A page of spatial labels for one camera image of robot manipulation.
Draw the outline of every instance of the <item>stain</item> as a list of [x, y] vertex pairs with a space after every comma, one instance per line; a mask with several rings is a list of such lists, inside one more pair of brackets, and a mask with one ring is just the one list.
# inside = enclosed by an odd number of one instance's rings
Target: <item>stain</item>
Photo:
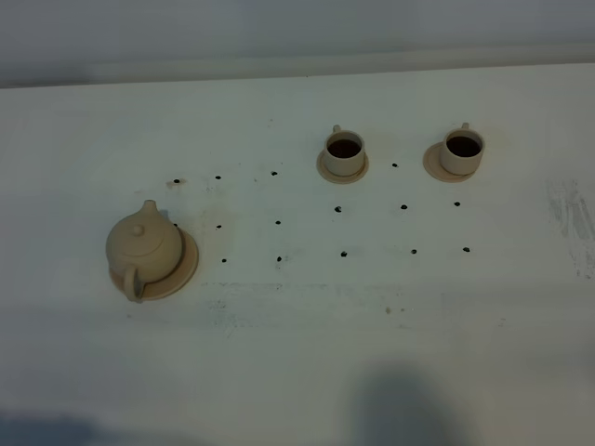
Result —
[[546, 181], [550, 219], [568, 245], [576, 276], [590, 279], [595, 273], [595, 225], [578, 182]]
[[289, 261], [289, 256], [284, 256], [284, 257], [277, 257], [277, 264], [275, 265], [275, 269], [277, 270], [281, 270], [282, 264], [281, 262], [284, 261], [285, 263], [287, 263]]
[[226, 308], [227, 304], [221, 299], [208, 300], [206, 301], [206, 307], [210, 310], [218, 310]]
[[186, 184], [187, 182], [188, 181], [184, 178], [176, 178], [172, 181], [167, 181], [165, 185], [167, 186], [168, 189], [173, 189], [175, 187], [182, 186], [182, 185]]

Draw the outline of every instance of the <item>teapot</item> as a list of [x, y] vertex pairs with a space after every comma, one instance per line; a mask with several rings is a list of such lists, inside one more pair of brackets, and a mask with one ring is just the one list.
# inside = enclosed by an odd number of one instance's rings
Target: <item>teapot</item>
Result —
[[182, 246], [180, 230], [147, 200], [136, 214], [116, 223], [105, 251], [112, 273], [122, 278], [122, 291], [139, 302], [145, 284], [161, 281], [176, 268]]

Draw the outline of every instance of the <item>teapot handle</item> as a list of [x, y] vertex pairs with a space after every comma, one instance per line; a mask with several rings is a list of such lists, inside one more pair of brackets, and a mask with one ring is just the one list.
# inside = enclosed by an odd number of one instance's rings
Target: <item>teapot handle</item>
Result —
[[139, 281], [138, 270], [130, 265], [124, 273], [124, 294], [130, 302], [142, 303], [142, 290], [145, 284]]

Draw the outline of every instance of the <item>white table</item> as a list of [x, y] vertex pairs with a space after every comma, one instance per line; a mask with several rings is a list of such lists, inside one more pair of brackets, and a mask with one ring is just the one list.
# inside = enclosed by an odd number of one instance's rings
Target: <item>white table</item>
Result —
[[[0, 91], [0, 439], [593, 444], [594, 117], [595, 65]], [[482, 165], [441, 183], [466, 121]], [[201, 261], [135, 305], [104, 244], [146, 199]]]

